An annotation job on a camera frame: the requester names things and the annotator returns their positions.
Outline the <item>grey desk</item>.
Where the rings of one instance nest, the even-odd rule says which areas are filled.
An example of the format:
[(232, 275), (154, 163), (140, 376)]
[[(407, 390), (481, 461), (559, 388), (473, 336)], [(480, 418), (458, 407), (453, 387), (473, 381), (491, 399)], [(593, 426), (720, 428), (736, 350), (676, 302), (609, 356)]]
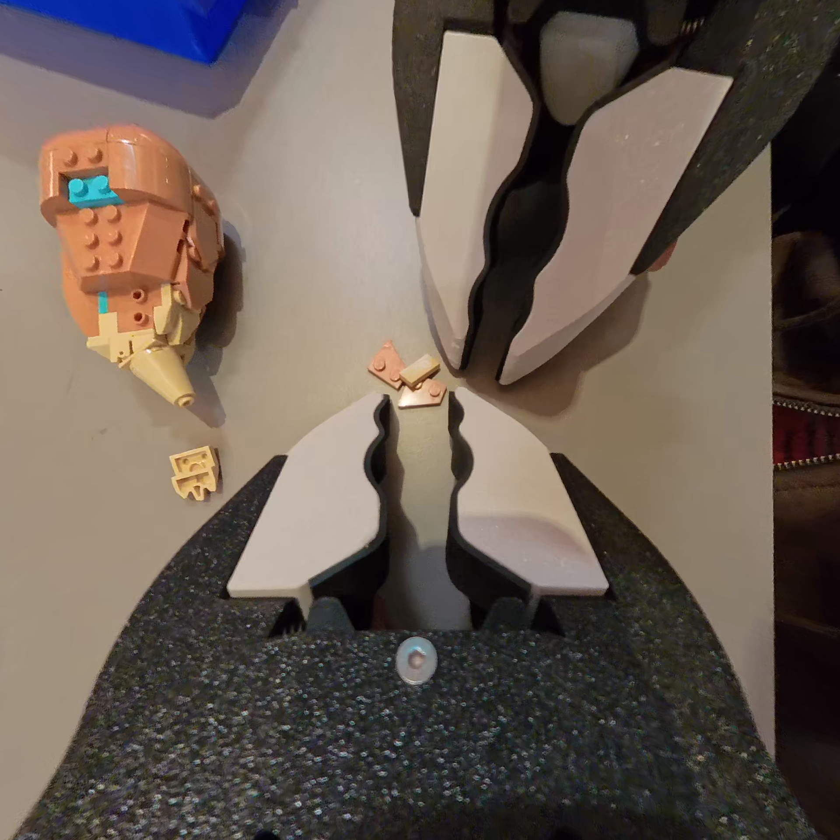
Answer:
[[(36, 797), (124, 621), (273, 454), (375, 388), (373, 350), (434, 352), (392, 94), (392, 2), (273, 2), (204, 67), (2, 12), (2, 794)], [(138, 123), (215, 192), (241, 277), (196, 355), (196, 413), (95, 353), (39, 212), (55, 133)], [(683, 576), (774, 749), (770, 156), (561, 356), (465, 383), (571, 457)], [(212, 446), (217, 490), (170, 456)]]

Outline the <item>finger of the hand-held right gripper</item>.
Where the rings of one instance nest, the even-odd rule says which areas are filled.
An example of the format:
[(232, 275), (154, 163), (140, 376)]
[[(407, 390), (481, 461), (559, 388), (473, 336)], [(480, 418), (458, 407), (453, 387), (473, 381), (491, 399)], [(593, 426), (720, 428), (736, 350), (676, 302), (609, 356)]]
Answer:
[(635, 279), (631, 268), (731, 85), (730, 77), (671, 67), (584, 121), (566, 172), (565, 230), (534, 282), (500, 384), (562, 351)]
[(533, 112), (494, 36), (444, 34), (416, 233), (438, 345), (456, 370), (474, 339), (490, 222), (522, 162)]

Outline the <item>person's red shirt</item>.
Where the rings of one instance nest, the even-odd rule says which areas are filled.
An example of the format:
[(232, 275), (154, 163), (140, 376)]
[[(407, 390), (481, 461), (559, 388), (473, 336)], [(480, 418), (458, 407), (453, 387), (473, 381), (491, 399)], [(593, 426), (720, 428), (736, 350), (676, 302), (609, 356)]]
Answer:
[(774, 404), (773, 467), (831, 463), (839, 458), (839, 416), (793, 404)]

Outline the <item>orange toy brick model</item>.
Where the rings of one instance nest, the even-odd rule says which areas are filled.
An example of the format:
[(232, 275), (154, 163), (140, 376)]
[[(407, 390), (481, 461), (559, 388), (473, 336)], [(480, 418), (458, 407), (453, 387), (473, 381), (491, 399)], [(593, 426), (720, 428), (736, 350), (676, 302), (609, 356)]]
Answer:
[(43, 217), (87, 347), (168, 403), (191, 406), (186, 366), (224, 257), (213, 192), (167, 140), (135, 124), (60, 133), (39, 154)]

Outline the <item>small tan toy tile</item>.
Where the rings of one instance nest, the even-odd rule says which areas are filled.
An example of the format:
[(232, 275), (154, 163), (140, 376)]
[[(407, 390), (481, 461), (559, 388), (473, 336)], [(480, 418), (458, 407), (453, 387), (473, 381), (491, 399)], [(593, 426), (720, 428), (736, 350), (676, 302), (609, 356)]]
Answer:
[(400, 381), (412, 390), (416, 390), (427, 379), (440, 370), (440, 360), (430, 353), (421, 356), (415, 362), (400, 370)]

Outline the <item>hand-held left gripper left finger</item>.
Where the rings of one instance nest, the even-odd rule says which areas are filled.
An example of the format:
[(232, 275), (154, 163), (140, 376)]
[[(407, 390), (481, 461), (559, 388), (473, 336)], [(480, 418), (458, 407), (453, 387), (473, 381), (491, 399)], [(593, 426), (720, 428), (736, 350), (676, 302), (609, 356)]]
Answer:
[(230, 597), (317, 599), (318, 587), (382, 544), (372, 459), (390, 406), (384, 394), (366, 395), (293, 446), (227, 582)]

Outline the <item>tan toy bracket brick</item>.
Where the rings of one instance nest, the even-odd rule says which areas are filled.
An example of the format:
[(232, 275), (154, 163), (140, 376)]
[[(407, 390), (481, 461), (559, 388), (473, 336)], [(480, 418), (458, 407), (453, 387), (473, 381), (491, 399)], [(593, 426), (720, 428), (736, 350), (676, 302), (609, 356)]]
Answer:
[(203, 446), (171, 455), (170, 463), (173, 470), (171, 483), (181, 498), (205, 501), (217, 490), (219, 463), (214, 447)]

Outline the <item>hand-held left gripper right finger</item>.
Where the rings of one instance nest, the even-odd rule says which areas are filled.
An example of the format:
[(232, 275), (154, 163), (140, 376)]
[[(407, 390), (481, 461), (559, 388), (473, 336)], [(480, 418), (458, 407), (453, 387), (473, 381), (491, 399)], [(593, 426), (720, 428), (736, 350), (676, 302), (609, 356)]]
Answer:
[(469, 599), (601, 596), (608, 582), (548, 448), (512, 416), (449, 394), (448, 573)]

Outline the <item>blue plastic bin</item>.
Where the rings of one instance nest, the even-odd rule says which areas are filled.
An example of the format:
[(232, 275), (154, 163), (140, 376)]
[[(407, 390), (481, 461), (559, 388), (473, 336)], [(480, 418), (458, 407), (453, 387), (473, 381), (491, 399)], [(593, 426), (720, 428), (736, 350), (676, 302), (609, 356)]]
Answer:
[(172, 56), (215, 62), (240, 18), (266, 14), (268, 1), (2, 1), (42, 18), (75, 25)]

